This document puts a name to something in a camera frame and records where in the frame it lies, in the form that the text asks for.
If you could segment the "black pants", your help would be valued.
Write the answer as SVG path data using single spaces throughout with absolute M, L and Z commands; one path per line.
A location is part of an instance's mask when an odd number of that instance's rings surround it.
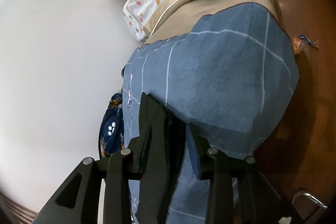
M 142 93 L 139 130 L 151 128 L 148 158 L 139 185 L 139 223 L 165 223 L 182 167 L 186 124 L 150 94 Z

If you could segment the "brown wooden headboard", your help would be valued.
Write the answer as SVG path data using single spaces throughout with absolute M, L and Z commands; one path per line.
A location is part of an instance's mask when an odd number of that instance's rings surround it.
M 1 193 L 1 223 L 33 223 L 37 215 Z

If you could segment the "navy floral blanket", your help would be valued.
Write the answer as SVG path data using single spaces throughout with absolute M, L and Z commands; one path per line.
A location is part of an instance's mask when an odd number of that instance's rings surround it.
M 98 135 L 99 157 L 110 157 L 123 149 L 124 123 L 122 110 L 122 94 L 114 94 L 102 119 Z

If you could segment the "blue checked bedsheet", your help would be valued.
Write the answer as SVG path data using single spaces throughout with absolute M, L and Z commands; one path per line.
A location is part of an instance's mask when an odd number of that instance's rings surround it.
M 257 3 L 201 17 L 188 34 L 134 51 L 123 78 L 125 141 L 150 93 L 210 144 L 244 158 L 276 127 L 298 81 L 289 38 Z

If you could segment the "orange blue wrapper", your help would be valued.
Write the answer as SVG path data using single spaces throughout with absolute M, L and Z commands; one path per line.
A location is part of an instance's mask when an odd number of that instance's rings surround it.
M 291 44 L 293 46 L 293 50 L 294 50 L 294 54 L 298 55 L 299 53 L 301 53 L 301 51 L 303 51 L 303 49 L 306 46 L 310 46 L 312 48 L 315 49 L 319 49 L 319 41 L 311 41 L 307 36 L 305 35 L 299 35 L 297 37 L 293 37 L 293 39 L 291 40 Z

